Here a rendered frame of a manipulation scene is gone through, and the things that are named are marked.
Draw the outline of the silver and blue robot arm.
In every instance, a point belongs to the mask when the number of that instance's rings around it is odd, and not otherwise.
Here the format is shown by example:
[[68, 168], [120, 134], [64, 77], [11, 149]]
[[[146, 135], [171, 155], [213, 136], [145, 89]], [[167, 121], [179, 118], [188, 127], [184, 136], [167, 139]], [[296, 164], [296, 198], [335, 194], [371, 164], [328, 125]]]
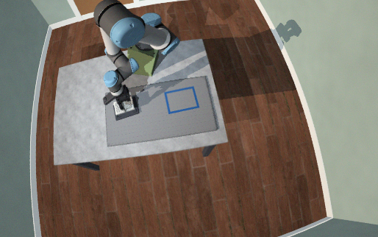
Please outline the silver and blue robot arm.
[[104, 52], [117, 67], [115, 71], [108, 71], [104, 75], [105, 85], [110, 90], [103, 98], [104, 105], [108, 105], [122, 93], [124, 89], [122, 82], [139, 69], [138, 62], [134, 58], [128, 59], [121, 48], [126, 49], [135, 45], [141, 51], [157, 49], [167, 55], [180, 42], [179, 38], [161, 22], [160, 15], [147, 13], [139, 17], [119, 2], [103, 0], [96, 5], [93, 13], [106, 47]]

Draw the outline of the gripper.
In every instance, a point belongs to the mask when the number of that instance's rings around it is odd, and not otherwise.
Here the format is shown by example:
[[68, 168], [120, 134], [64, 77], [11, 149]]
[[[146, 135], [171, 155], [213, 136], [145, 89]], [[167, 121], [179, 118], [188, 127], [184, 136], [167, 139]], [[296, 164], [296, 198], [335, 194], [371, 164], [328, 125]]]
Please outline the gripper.
[[[126, 85], [123, 85], [123, 87], [125, 89], [123, 89], [122, 93], [120, 95], [116, 96], [115, 99], [116, 99], [117, 103], [119, 102], [118, 106], [120, 107], [120, 109], [125, 112], [125, 109], [130, 107], [130, 105], [127, 105], [125, 103], [125, 101], [130, 102], [131, 99], [130, 99], [130, 96], [129, 96], [129, 93], [128, 93], [129, 92], [128, 87], [126, 87]], [[125, 100], [123, 101], [123, 99], [125, 99]]]

